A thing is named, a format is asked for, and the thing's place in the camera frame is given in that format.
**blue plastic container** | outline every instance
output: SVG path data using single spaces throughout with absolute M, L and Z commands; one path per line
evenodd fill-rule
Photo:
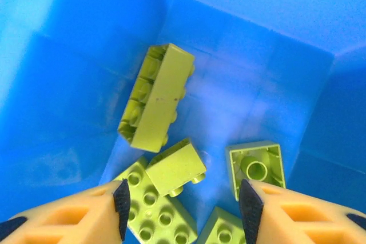
M 191 137 L 208 168 L 178 197 L 198 232 L 215 205 L 239 216 L 225 146 L 263 139 L 290 189 L 366 212 L 365 0 L 0 0 L 0 220 L 144 153 L 116 128 L 167 42 L 196 56 L 167 146 Z

